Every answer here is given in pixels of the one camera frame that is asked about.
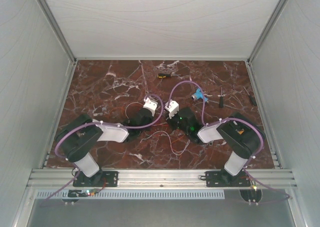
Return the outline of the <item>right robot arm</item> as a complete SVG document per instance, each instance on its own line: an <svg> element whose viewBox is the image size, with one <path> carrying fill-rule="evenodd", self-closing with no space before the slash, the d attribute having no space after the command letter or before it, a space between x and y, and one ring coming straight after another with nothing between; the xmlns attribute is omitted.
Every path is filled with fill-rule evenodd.
<svg viewBox="0 0 320 227"><path fill-rule="evenodd" d="M262 150L266 139L265 133L239 112L203 125L198 122L194 112L185 107L176 113L167 112L165 120L173 130L183 131L192 143L203 145L218 140L226 141L232 152L223 169L212 175L214 182L226 187L238 185L240 178L245 176L243 168Z"/></svg>

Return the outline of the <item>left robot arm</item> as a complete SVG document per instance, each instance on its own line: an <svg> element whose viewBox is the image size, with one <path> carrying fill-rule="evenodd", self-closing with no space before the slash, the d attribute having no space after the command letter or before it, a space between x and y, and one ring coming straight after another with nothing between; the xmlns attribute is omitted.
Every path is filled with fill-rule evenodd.
<svg viewBox="0 0 320 227"><path fill-rule="evenodd" d="M68 136L59 148L67 160L80 168L79 176L74 186L100 186L103 184L104 174L100 166L90 154L90 150L97 142L128 143L137 139L141 133L148 130L154 120L155 112L142 107L134 117L122 123L103 125L87 114L82 114L64 127L55 136L59 143L69 132L77 129Z"/></svg>

